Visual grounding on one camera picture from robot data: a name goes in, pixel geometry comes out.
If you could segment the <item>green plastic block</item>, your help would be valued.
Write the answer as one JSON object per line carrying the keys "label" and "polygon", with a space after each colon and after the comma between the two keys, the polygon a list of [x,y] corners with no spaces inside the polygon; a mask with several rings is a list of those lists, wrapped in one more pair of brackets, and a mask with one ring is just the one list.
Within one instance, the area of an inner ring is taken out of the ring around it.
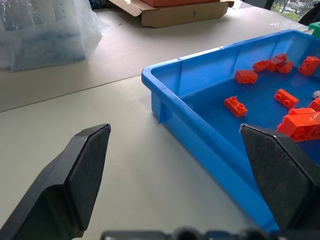
{"label": "green plastic block", "polygon": [[309,30],[313,30],[312,36],[320,38],[320,21],[309,24]]}

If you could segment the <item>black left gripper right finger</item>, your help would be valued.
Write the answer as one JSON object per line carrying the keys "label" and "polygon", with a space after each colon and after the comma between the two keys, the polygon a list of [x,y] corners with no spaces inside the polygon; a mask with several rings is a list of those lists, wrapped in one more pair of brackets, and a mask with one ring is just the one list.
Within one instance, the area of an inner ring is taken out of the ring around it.
{"label": "black left gripper right finger", "polygon": [[256,185],[281,230],[320,230],[320,165],[289,136],[242,124]]}

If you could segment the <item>clear plastic bag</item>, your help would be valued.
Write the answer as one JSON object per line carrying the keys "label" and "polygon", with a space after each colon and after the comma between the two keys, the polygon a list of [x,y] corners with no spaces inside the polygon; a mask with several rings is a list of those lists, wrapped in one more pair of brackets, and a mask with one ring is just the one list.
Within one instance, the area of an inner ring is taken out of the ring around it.
{"label": "clear plastic bag", "polygon": [[108,29],[89,0],[0,0],[0,70],[81,62]]}

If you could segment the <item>blue plastic tray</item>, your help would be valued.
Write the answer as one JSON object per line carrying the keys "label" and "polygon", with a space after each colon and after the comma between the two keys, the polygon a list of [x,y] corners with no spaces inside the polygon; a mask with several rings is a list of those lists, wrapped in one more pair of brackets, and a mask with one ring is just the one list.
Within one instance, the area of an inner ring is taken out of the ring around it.
{"label": "blue plastic tray", "polygon": [[[285,53],[293,62],[287,74],[262,71],[254,84],[239,84],[237,70]],[[320,58],[320,38],[285,30],[147,66],[142,83],[151,91],[151,109],[243,210],[264,230],[278,226],[263,200],[240,134],[241,124],[275,130],[288,109],[274,96],[284,89],[305,108],[320,90],[320,66],[304,76],[298,68]],[[224,105],[236,97],[247,114],[236,117]]]}

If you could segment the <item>large orange toy brick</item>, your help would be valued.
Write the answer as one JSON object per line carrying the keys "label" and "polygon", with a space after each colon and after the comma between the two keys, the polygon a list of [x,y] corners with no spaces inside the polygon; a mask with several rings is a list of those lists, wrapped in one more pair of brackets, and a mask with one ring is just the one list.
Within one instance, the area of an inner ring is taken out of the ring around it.
{"label": "large orange toy brick", "polygon": [[292,108],[283,117],[276,131],[294,142],[320,139],[320,112],[312,108]]}

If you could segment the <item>brown cardboard box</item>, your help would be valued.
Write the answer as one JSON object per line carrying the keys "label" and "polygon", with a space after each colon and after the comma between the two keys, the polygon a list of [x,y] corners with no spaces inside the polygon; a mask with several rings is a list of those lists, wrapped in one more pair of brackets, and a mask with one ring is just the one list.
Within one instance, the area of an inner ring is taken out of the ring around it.
{"label": "brown cardboard box", "polygon": [[141,25],[164,28],[222,18],[234,0],[219,0],[197,4],[152,7],[141,0],[108,0],[133,17],[140,17]]}

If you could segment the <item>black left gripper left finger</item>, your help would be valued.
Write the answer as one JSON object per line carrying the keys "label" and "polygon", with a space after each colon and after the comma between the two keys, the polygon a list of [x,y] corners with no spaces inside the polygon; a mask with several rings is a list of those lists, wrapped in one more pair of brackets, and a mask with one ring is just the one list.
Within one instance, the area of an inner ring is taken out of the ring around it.
{"label": "black left gripper left finger", "polygon": [[111,126],[83,129],[35,178],[0,229],[0,240],[73,240],[88,229]]}

